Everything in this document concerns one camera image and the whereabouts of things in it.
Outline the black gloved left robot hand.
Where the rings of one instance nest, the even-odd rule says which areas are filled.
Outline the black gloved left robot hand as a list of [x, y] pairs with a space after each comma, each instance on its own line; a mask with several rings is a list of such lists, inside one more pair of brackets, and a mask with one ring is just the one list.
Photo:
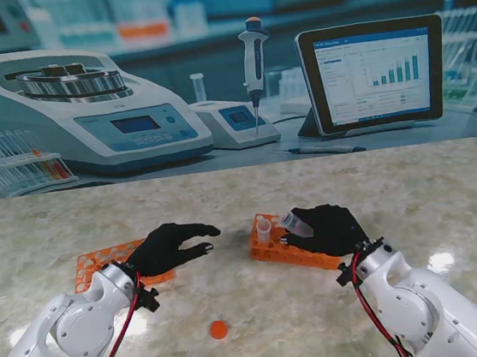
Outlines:
[[181, 248], [185, 241], [198, 237], [217, 237], [220, 229], [204, 223], [166, 223], [152, 231], [133, 251], [126, 267], [142, 277], [160, 276], [190, 260], [205, 256], [212, 249], [210, 242]]

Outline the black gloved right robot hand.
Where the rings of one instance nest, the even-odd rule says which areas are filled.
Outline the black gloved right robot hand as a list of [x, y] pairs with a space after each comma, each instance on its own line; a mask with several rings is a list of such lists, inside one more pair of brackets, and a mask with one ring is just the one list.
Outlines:
[[318, 205], [315, 208], [293, 208], [302, 222], [313, 228], [313, 236], [301, 237], [287, 233], [280, 241], [310, 253], [342, 257], [355, 253], [358, 244], [370, 239], [348, 208], [340, 205]]

